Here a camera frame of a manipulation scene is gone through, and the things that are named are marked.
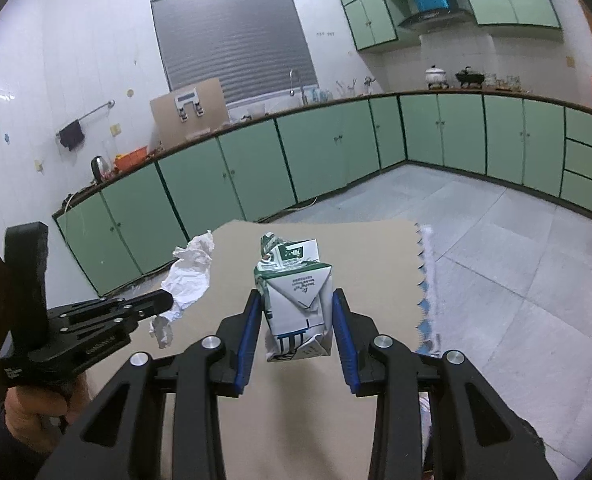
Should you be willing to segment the left human hand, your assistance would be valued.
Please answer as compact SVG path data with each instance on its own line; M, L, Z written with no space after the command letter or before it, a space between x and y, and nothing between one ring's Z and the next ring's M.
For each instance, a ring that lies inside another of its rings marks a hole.
M34 387L13 387L4 400L5 425L11 435L34 452L47 456L60 442L52 418L64 417L72 425L91 400L87 374L72 383L72 393L59 393Z

